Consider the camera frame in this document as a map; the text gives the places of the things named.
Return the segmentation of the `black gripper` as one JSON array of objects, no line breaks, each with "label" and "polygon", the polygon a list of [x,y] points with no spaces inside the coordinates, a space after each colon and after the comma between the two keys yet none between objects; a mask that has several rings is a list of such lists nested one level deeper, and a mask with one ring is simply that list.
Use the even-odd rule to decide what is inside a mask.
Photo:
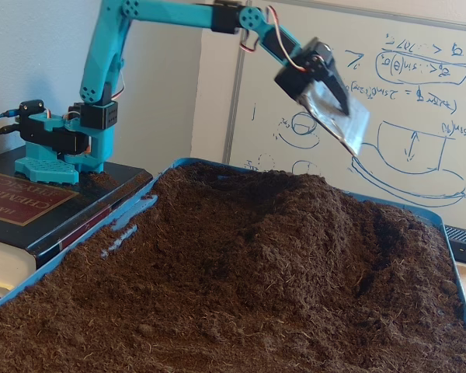
[{"label": "black gripper", "polygon": [[350,115],[348,91],[338,73],[329,46],[318,38],[310,40],[275,77],[275,83],[294,101],[315,82],[322,82],[335,97],[340,111]]}]

